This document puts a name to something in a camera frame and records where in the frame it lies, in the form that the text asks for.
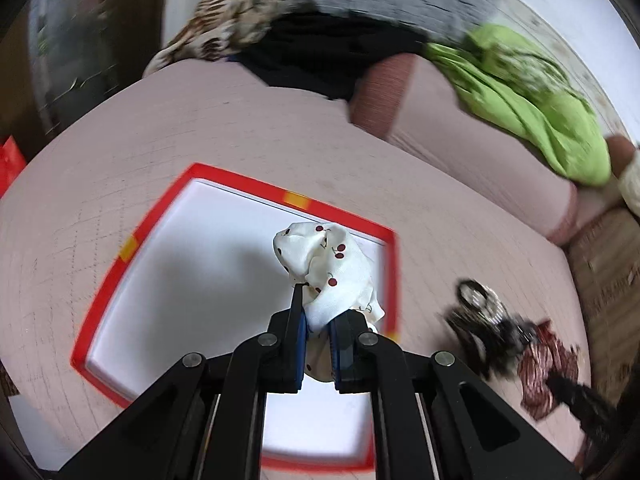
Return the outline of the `white cherry print scrunchie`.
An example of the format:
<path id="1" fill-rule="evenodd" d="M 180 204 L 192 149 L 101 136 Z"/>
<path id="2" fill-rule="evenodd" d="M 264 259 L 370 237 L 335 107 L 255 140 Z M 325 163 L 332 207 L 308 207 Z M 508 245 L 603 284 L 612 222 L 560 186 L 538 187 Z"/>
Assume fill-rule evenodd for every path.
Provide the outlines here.
<path id="1" fill-rule="evenodd" d="M 277 232 L 272 244 L 292 282 L 303 286 L 308 327 L 305 373 L 318 382 L 332 382 L 329 322 L 355 310 L 376 332 L 376 324 L 385 316 L 371 260 L 356 238 L 337 223 L 295 222 Z"/>

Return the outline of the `dark red dotted scrunchie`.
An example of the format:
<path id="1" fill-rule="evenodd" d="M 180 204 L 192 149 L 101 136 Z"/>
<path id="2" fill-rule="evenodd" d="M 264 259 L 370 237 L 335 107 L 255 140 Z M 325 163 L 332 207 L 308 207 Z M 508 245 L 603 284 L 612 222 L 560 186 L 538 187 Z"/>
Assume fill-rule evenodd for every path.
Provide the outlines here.
<path id="1" fill-rule="evenodd" d="M 552 330 L 550 320 L 536 326 L 536 336 L 518 364 L 518 377 L 522 386 L 521 407 L 539 422 L 560 404 L 548 385 L 548 379 L 555 377 L 577 382 L 579 351 L 562 343 Z"/>

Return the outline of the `red rimmed white tray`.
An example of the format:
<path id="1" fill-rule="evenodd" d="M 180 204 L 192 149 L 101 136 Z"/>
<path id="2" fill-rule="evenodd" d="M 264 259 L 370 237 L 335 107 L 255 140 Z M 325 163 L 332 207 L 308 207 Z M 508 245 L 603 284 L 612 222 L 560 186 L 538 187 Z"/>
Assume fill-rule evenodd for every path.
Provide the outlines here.
<path id="1" fill-rule="evenodd" d="M 294 222 L 336 223 L 367 256 L 384 309 L 398 325 L 395 233 L 318 200 L 220 168 L 190 166 L 128 238 L 93 299 L 70 362 L 87 382 L 127 406 L 178 359 L 213 358 L 263 333 L 293 286 L 274 254 Z"/>

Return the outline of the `dark patterned scrunchie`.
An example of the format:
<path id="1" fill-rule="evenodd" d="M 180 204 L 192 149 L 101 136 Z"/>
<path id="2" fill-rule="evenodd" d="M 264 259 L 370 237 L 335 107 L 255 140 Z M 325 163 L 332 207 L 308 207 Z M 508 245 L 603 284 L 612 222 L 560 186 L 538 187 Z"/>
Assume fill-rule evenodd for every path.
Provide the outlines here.
<path id="1" fill-rule="evenodd" d="M 486 379 L 513 377 L 525 350 L 538 341 L 536 324 L 503 306 L 453 307 L 445 321 L 460 342 L 466 365 Z"/>

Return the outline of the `pink quilted bedspread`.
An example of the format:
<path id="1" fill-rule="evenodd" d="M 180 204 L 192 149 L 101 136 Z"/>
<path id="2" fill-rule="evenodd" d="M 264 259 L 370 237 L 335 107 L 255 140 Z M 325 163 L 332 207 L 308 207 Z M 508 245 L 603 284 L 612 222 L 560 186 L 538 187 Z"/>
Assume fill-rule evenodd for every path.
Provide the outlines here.
<path id="1" fill-rule="evenodd" d="M 442 171 L 351 125 L 345 107 L 270 88 L 229 62 L 183 61 L 115 94 L 54 139 L 1 201 L 1 359 L 78 450 L 118 407 L 70 365 L 91 300 L 126 238 L 186 168 L 224 168 L 358 214 L 398 236 L 400 341 L 456 344 L 442 316 L 458 278 L 546 318 L 590 377 L 564 252 Z"/>

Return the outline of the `pink pillow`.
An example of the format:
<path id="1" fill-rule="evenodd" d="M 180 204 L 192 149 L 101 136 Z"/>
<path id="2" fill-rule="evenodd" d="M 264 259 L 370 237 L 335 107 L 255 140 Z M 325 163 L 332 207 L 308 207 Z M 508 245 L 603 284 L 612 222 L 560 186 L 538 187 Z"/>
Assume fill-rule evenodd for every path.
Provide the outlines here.
<path id="1" fill-rule="evenodd" d="M 577 219 L 576 185 L 536 148 L 468 113 L 425 58 L 403 53 L 368 69 L 349 102 L 358 128 L 472 188 L 562 246 Z"/>

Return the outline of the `green cloth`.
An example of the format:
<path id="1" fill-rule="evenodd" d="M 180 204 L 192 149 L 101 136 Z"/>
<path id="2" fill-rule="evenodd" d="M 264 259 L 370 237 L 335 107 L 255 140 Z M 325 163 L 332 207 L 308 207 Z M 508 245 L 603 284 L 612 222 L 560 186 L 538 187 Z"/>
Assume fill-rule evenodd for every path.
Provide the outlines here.
<path id="1" fill-rule="evenodd" d="M 536 44 L 506 26 L 484 24 L 460 48 L 429 42 L 425 57 L 468 112 L 532 144 L 556 174 L 582 185 L 608 183 L 611 159 L 596 113 Z"/>

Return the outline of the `tiger print plush blanket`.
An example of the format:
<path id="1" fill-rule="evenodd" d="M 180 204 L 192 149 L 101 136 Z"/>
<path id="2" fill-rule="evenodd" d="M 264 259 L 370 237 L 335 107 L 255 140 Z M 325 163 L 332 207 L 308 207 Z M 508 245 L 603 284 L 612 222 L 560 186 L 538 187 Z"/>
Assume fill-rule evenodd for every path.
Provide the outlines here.
<path id="1" fill-rule="evenodd" d="M 288 0 L 201 0 L 189 21 L 151 58 L 145 77 L 184 60 L 215 62 L 262 39 Z"/>

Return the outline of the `red bag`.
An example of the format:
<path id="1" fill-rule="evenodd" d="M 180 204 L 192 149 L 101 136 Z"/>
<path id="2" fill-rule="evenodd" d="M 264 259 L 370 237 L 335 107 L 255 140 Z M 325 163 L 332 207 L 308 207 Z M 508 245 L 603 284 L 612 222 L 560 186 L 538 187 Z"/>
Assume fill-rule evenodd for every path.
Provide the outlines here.
<path id="1" fill-rule="evenodd" d="M 0 145 L 0 197 L 26 167 L 23 154 L 12 136 Z"/>

